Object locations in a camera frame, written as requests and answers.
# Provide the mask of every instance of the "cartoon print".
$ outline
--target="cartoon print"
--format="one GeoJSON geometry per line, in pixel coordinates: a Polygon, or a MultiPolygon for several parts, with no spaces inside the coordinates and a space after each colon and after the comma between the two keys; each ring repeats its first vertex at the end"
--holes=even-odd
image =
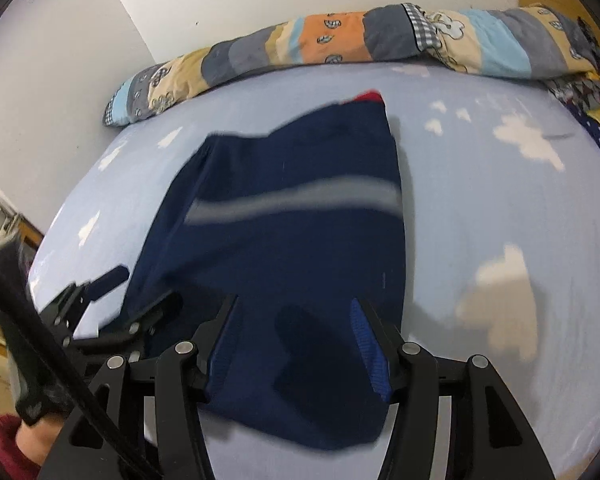
{"type": "Polygon", "coordinates": [[[167,92],[165,95],[161,95],[157,99],[152,99],[151,108],[156,114],[161,114],[171,105],[173,105],[173,102],[173,94],[171,92],[167,92]]]}
{"type": "Polygon", "coordinates": [[[573,59],[582,59],[582,56],[578,54],[573,47],[569,49],[569,52],[571,52],[571,57],[573,57],[573,59]]]}
{"type": "Polygon", "coordinates": [[[432,51],[431,55],[433,57],[435,57],[436,59],[439,59],[445,65],[447,65],[447,66],[453,68],[454,70],[456,70],[456,72],[461,72],[461,73],[465,73],[465,74],[469,73],[469,71],[467,70],[467,67],[465,65],[463,65],[462,63],[456,61],[448,53],[446,53],[444,56],[442,56],[442,54],[440,54],[440,51],[434,50],[434,51],[432,51]]]}
{"type": "Polygon", "coordinates": [[[169,72],[171,72],[171,67],[169,68],[161,68],[155,75],[151,78],[151,86],[156,88],[163,77],[165,77],[169,72]]]}
{"type": "Polygon", "coordinates": [[[340,54],[329,54],[325,59],[325,63],[341,63],[342,56],[340,54]]]}
{"type": "Polygon", "coordinates": [[[324,20],[324,26],[327,28],[338,28],[342,25],[340,20],[324,20]]]}
{"type": "Polygon", "coordinates": [[[452,40],[462,40],[464,38],[464,23],[458,20],[452,20],[444,12],[434,12],[427,16],[427,19],[442,34],[451,37],[452,40]]]}

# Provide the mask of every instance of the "wooden cabinet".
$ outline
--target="wooden cabinet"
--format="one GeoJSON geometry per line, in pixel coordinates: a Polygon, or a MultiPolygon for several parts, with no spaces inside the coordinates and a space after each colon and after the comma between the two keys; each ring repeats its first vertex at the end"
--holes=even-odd
{"type": "MultiPolygon", "coordinates": [[[[25,258],[27,260],[27,268],[30,267],[30,264],[33,261],[33,258],[36,254],[36,251],[40,247],[40,243],[42,242],[42,234],[33,227],[27,220],[20,215],[17,215],[13,222],[11,223],[11,227],[8,234],[13,233],[13,231],[17,230],[19,232],[20,239],[24,243],[24,251],[25,258]]],[[[2,335],[2,330],[0,329],[0,355],[7,355],[7,347],[4,341],[4,336],[2,335]]]]}

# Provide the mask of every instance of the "checkered fabric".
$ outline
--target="checkered fabric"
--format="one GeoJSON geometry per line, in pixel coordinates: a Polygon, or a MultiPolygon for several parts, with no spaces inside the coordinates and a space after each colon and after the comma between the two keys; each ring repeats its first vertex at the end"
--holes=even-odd
{"type": "Polygon", "coordinates": [[[113,110],[113,99],[116,96],[114,95],[109,102],[107,103],[107,107],[104,109],[104,117],[103,122],[105,126],[113,126],[113,117],[111,116],[111,111],[113,110]]]}
{"type": "Polygon", "coordinates": [[[413,4],[402,4],[404,10],[407,12],[407,16],[411,20],[413,25],[413,32],[416,37],[416,44],[418,50],[424,52],[428,48],[441,48],[442,44],[436,36],[436,27],[431,25],[429,21],[424,17],[422,10],[419,6],[413,4]]]}

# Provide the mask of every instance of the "metal screw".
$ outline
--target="metal screw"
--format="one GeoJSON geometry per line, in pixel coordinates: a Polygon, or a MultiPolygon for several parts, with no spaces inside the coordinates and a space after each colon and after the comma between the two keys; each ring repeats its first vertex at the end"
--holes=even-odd
{"type": "Polygon", "coordinates": [[[417,355],[420,353],[420,345],[411,341],[402,345],[402,351],[408,355],[417,355]]]}
{"type": "Polygon", "coordinates": [[[124,363],[125,363],[124,358],[122,358],[119,355],[114,355],[114,356],[110,357],[109,360],[107,361],[107,366],[109,368],[111,368],[112,370],[115,370],[116,368],[120,368],[124,363]]]}
{"type": "Polygon", "coordinates": [[[474,364],[475,367],[478,368],[486,368],[487,366],[489,366],[489,360],[484,356],[484,355],[474,355],[471,358],[471,362],[474,364]]]}
{"type": "Polygon", "coordinates": [[[176,345],[176,352],[178,354],[188,354],[193,350],[193,343],[191,341],[180,341],[176,345]]]}

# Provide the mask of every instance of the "black cable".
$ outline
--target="black cable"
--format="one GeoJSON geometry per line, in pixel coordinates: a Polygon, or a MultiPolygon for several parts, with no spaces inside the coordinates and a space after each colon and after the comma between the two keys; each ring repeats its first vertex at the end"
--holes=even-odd
{"type": "Polygon", "coordinates": [[[9,316],[23,338],[27,340],[40,359],[64,385],[85,418],[120,458],[143,479],[161,479],[162,475],[120,433],[120,430],[102,409],[69,359],[53,339],[51,332],[42,323],[33,306],[21,294],[14,291],[1,272],[0,309],[6,316],[9,316]]]}

